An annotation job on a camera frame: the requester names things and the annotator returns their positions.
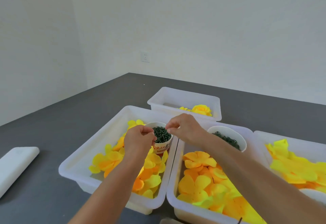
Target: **white paper bowl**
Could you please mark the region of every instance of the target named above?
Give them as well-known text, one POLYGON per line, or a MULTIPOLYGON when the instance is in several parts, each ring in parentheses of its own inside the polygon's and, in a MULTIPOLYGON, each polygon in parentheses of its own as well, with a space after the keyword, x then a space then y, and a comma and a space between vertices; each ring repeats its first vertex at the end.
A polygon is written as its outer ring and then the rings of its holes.
POLYGON ((326 193, 313 189, 300 189, 300 191, 313 200, 321 202, 326 207, 326 193))
MULTIPOLYGON (((154 128, 157 126, 162 126, 165 128, 166 124, 165 123, 161 123, 161 122, 152 122, 152 123, 148 123, 145 126, 148 126, 150 128, 154 128)), ((171 146, 171 141, 173 139, 173 135, 171 134, 171 138, 169 141, 165 142, 165 143, 161 143, 161 144, 155 144, 154 145, 154 154, 163 154, 165 150, 168 150, 171 146)))
POLYGON ((247 148, 247 142, 246 140, 243 138, 243 136, 241 136, 238 132, 236 132, 235 130, 232 130, 229 127, 226 126, 213 126, 211 128, 208 129, 209 133, 215 133, 219 131, 223 136, 229 137, 231 139, 234 139, 238 142, 238 145, 240 147, 240 151, 244 152, 247 148))

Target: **hand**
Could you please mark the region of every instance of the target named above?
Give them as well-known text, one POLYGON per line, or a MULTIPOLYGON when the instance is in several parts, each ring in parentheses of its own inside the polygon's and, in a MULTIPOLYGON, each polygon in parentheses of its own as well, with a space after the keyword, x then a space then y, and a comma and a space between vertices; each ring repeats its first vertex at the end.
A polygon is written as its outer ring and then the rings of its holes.
POLYGON ((209 134, 190 114, 180 114, 167 123, 165 129, 186 143, 203 148, 205 137, 209 134))
POLYGON ((137 125, 129 129, 124 137, 124 157, 143 162, 156 139, 154 130, 150 127, 137 125))

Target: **forearm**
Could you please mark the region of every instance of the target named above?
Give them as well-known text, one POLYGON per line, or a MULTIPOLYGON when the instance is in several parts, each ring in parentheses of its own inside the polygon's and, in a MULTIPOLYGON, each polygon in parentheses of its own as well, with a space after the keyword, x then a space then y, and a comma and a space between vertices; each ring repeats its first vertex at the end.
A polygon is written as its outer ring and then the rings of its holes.
POLYGON ((128 202, 144 161, 124 158, 104 179, 69 224, 115 223, 128 202))
POLYGON ((212 134, 207 151, 267 223, 324 223, 326 210, 253 159, 212 134))

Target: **person's left arm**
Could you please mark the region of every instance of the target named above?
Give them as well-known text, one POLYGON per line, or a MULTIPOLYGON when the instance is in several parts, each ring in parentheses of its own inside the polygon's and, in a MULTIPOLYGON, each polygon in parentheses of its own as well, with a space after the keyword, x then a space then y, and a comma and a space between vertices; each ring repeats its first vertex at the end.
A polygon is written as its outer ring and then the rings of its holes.
POLYGON ((104 179, 68 224, 111 224, 127 204, 151 145, 156 140, 152 128, 138 125, 124 138, 123 160, 104 179))

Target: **electrical outlet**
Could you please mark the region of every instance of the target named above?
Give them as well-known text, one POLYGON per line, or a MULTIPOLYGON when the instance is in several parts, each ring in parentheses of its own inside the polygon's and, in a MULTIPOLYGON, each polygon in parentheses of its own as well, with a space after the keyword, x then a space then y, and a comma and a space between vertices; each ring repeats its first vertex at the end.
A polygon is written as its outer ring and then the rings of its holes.
POLYGON ((149 63, 149 56, 146 52, 141 52, 141 61, 149 63))

